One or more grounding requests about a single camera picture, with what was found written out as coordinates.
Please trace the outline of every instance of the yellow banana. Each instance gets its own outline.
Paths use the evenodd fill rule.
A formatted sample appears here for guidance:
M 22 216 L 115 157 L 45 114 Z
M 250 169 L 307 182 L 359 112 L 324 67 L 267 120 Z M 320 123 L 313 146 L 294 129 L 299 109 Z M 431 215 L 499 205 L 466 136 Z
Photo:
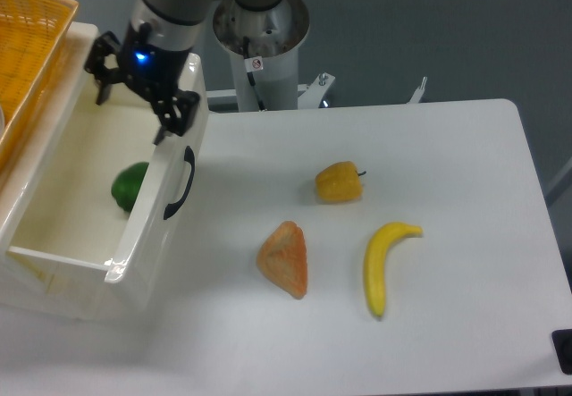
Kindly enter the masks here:
M 387 250 L 404 237 L 421 234 L 423 229 L 420 226 L 391 222 L 378 229 L 367 244 L 364 258 L 364 287 L 367 305 L 375 316 L 381 317 L 385 310 L 384 268 Z

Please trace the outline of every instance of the yellow basket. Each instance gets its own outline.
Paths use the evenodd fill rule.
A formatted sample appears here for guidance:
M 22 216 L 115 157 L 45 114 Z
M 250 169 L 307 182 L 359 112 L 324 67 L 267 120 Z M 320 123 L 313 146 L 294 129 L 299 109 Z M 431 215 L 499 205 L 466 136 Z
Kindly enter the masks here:
M 77 9 L 73 0 L 0 0 L 0 170 L 36 118 L 35 104 Z

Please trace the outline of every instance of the white table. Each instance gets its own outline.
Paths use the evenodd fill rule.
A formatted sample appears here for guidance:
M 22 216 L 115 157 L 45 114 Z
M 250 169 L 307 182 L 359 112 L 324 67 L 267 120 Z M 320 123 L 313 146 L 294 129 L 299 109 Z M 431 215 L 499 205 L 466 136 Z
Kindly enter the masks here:
M 362 200 L 313 177 L 353 160 Z M 189 205 L 146 312 L 84 323 L 0 307 L 2 394 L 366 395 L 571 384 L 551 332 L 572 299 L 509 102 L 213 114 Z M 309 287 L 257 271 L 283 220 L 304 230 Z M 421 224 L 387 262 L 383 320 L 363 253 Z

